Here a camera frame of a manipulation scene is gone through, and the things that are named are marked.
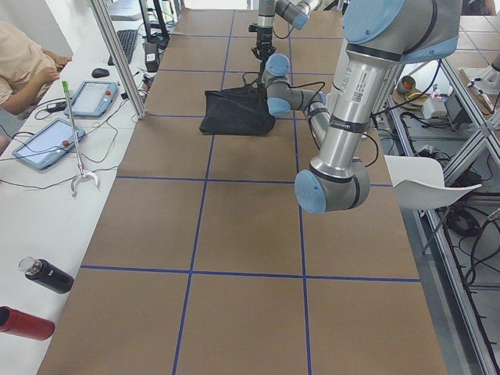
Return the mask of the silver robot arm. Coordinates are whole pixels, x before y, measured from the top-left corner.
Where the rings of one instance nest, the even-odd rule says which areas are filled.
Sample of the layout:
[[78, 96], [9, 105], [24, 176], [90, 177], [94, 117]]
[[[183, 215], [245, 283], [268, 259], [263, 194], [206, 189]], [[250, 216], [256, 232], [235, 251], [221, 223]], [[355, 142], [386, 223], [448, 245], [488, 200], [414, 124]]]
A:
[[370, 178], [355, 157], [384, 78], [398, 63], [451, 55], [458, 43], [460, 1], [353, 1], [343, 20], [348, 63], [332, 110], [321, 93], [292, 87], [290, 61], [272, 54], [262, 73], [270, 115], [304, 112], [320, 152], [295, 178], [298, 204], [310, 213], [353, 209], [364, 203]]
[[250, 33], [256, 33], [256, 44], [252, 48], [254, 56], [265, 64], [276, 51], [272, 42], [275, 16], [301, 30], [308, 22], [310, 13], [320, 4], [318, 0], [298, 1], [296, 4], [286, 0], [260, 1], [257, 22], [248, 26]]

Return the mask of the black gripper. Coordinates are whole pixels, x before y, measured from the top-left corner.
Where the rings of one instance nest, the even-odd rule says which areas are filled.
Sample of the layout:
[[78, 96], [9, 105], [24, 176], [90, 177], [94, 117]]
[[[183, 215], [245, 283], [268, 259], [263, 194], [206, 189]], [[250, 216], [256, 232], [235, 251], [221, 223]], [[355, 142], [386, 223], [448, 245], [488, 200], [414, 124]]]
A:
[[257, 33], [256, 44], [251, 48], [253, 55], [259, 60], [263, 60], [263, 55], [268, 59], [275, 53], [276, 48], [273, 45], [273, 28], [272, 27], [259, 27]]

